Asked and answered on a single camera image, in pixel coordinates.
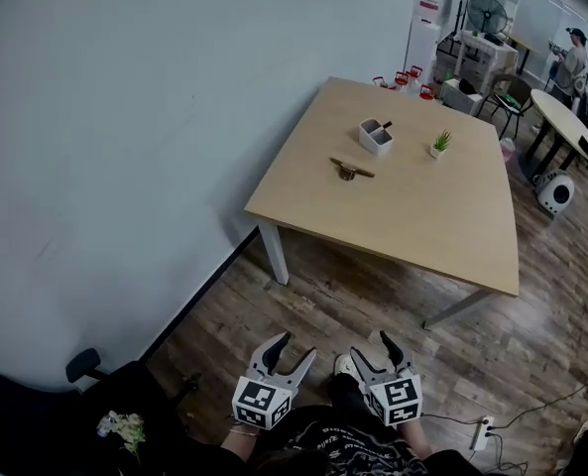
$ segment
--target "round table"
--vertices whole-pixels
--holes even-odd
[[[532,179],[536,175],[542,175],[565,141],[571,146],[571,152],[569,152],[567,158],[560,165],[563,171],[569,167],[578,154],[588,161],[588,154],[582,150],[579,144],[581,138],[584,138],[588,143],[588,129],[584,123],[567,106],[545,91],[532,90],[531,100],[544,117],[544,120],[538,136],[522,157],[527,163],[526,165],[522,164],[526,176]],[[540,146],[540,143],[551,128],[555,130],[553,145],[551,145],[547,155],[544,156],[539,164],[533,164],[533,154],[535,154],[538,146]]]

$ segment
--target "black fan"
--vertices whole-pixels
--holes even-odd
[[[472,25],[486,34],[499,34],[508,24],[508,15],[497,0],[470,0],[468,17]]]

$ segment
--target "man with cap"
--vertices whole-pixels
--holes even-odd
[[[573,48],[567,55],[560,52],[555,53],[560,59],[560,66],[555,76],[554,86],[551,95],[563,104],[571,107],[574,94],[574,81],[586,67],[587,52],[584,47],[587,45],[587,38],[579,28],[567,29],[571,36]]]

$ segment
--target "black baseboard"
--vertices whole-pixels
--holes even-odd
[[[146,363],[151,356],[157,351],[166,339],[171,335],[175,328],[178,326],[180,322],[183,321],[183,318],[192,310],[192,308],[196,305],[196,303],[207,293],[207,291],[212,287],[212,285],[219,280],[221,275],[229,268],[229,266],[234,262],[234,260],[245,250],[245,248],[252,243],[252,240],[256,238],[258,235],[258,227],[254,228],[254,230],[243,240],[243,242],[234,249],[234,252],[230,254],[230,256],[225,260],[225,262],[218,267],[216,272],[212,274],[212,276],[207,280],[203,286],[196,292],[190,301],[185,305],[184,308],[181,309],[176,317],[170,322],[166,329],[162,332],[162,334],[157,337],[157,340],[153,342],[153,344],[146,350],[146,352],[142,355],[139,359],[142,363]]]

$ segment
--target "power strip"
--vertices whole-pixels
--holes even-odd
[[[488,427],[494,425],[494,418],[492,416],[483,416],[481,422],[477,425],[474,439],[470,449],[473,451],[481,451],[488,445],[489,431]]]

